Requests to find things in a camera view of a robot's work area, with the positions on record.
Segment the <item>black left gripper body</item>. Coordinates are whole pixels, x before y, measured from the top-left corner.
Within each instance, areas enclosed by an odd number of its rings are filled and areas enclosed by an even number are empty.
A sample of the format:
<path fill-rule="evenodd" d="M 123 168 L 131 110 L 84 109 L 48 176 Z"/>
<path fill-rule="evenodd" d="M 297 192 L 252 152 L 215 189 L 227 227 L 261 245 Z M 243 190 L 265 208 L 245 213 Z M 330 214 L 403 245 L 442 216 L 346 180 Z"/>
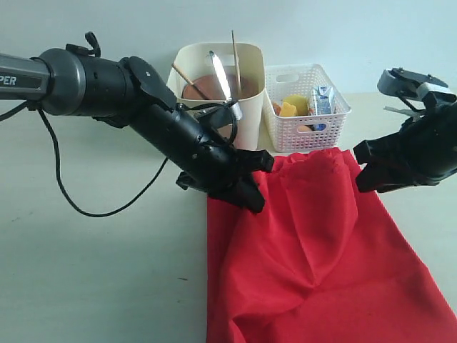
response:
<path fill-rule="evenodd" d="M 222 137 L 184 109 L 165 111 L 157 127 L 156 148 L 182 170 L 176 181 L 181 188 L 209 193 L 239 178 L 233 136 Z"/>

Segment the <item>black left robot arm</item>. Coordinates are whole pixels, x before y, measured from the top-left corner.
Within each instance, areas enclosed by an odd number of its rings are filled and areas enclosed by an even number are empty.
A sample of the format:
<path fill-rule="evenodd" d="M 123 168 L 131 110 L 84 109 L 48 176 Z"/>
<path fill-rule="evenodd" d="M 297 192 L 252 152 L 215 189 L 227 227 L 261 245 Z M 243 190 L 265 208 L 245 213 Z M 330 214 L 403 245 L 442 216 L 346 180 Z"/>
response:
<path fill-rule="evenodd" d="M 81 46 L 49 49 L 24 59 L 1 56 L 1 98 L 42 118 L 87 116 L 131 127 L 181 170 L 176 181 L 253 213 L 265 199 L 253 173 L 270 172 L 265 150 L 238 149 L 219 129 L 236 126 L 236 102 L 189 107 L 180 103 L 156 70 L 137 57 L 102 59 Z"/>

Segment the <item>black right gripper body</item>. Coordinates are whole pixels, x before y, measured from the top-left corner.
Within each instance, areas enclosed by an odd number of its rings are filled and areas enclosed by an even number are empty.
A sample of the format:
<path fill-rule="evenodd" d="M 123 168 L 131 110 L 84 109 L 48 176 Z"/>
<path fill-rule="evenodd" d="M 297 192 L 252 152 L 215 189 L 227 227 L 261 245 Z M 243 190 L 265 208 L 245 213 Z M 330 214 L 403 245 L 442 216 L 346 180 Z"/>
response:
<path fill-rule="evenodd" d="M 438 185 L 456 173 L 456 95 L 429 92 L 423 109 L 397 96 L 419 118 L 405 121 L 399 132 L 402 168 L 396 185 Z"/>

